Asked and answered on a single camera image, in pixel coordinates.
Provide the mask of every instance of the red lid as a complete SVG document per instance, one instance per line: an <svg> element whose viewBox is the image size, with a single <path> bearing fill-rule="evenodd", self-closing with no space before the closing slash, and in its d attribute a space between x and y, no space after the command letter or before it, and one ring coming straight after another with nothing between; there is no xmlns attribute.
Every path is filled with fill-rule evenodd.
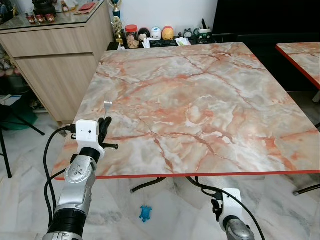
<svg viewBox="0 0 320 240"><path fill-rule="evenodd" d="M134 32L138 32L138 27L137 27L137 25L127 25L127 26L125 26L125 31L127 32L127 33L134 33Z"/></svg>

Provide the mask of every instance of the blue toy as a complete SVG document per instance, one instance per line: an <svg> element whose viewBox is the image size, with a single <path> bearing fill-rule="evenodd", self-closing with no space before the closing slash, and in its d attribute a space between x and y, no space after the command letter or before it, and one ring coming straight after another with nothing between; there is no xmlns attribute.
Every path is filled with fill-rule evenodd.
<svg viewBox="0 0 320 240"><path fill-rule="evenodd" d="M142 219L142 222L146 222L150 219L150 211L152 210L152 207L149 206L141 206L141 215L139 218Z"/></svg>

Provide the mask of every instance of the black tripod leg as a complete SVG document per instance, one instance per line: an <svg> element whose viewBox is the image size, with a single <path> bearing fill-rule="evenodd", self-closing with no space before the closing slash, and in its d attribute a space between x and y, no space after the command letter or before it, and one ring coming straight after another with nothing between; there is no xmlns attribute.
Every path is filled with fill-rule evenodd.
<svg viewBox="0 0 320 240"><path fill-rule="evenodd" d="M6 167L6 172L8 173L8 178L12 178L11 170L10 170L10 165L9 165L9 160L8 160L8 155L7 155L7 150L6 150L6 145L5 145L5 139L4 135L2 134L2 129L0 127L0 142L1 142L1 148L2 148L2 155L4 157L4 163Z"/></svg>
<svg viewBox="0 0 320 240"><path fill-rule="evenodd" d="M316 190L316 189L320 189L320 184L314 185L314 186L310 186L310 187L307 187L307 188L299 190L299 191L295 191L293 193L293 195L298 196L300 194L305 194L307 192L310 192L310 191L313 191L313 190Z"/></svg>
<svg viewBox="0 0 320 240"><path fill-rule="evenodd" d="M156 180L153 180L153 181L150 181L150 182L141 184L141 185L139 185L139 186L131 189L131 190L130 190L130 193L133 194L134 192L136 192L136 191L138 191L138 190L140 190L140 189L143 189L143 188L145 188L145 187L149 187L149 186L151 186L151 185L160 183L160 182L162 182L162 181L165 180L165 179L166 179L166 177L158 177Z"/></svg>
<svg viewBox="0 0 320 240"><path fill-rule="evenodd" d="M13 112L13 115L19 119L21 122L23 122L25 125L27 125L28 127L32 128L33 130L35 130L36 132L38 132L39 134L41 134L42 136L46 135L44 132L40 131L38 128L36 128L35 126L33 126L32 124L30 124L29 122L27 122L26 120L24 120L23 118L19 117L17 114L15 114Z"/></svg>

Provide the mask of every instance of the wooden cabinet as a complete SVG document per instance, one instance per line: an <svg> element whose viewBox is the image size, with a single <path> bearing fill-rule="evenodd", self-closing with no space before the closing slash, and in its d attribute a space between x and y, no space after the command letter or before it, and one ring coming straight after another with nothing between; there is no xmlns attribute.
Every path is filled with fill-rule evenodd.
<svg viewBox="0 0 320 240"><path fill-rule="evenodd" d="M72 121L97 65L92 55L17 59L16 63L56 121Z"/></svg>
<svg viewBox="0 0 320 240"><path fill-rule="evenodd" d="M0 44L45 108L63 123L73 122L111 41L107 1L84 23L0 31Z"/></svg>

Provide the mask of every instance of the red table edge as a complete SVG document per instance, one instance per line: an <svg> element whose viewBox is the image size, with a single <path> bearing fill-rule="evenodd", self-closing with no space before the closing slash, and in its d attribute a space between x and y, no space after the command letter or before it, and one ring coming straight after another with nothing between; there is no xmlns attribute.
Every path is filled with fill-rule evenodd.
<svg viewBox="0 0 320 240"><path fill-rule="evenodd" d="M285 51L283 51L278 45L275 46L275 48L286 58L289 60L290 63L292 63L303 75L306 76L312 82L319 90L320 90L320 84L312 77L309 73L307 73L298 63L295 62Z"/></svg>
<svg viewBox="0 0 320 240"><path fill-rule="evenodd" d="M115 175L97 176L96 179L142 179L142 178L173 178L173 177L217 177L217 176L260 176L260 175L290 175L290 174L320 174L319 170L301 171L258 171L258 172L219 172L219 173L174 173L174 174L146 174L146 175ZM57 181L64 181L64 177L56 177Z"/></svg>

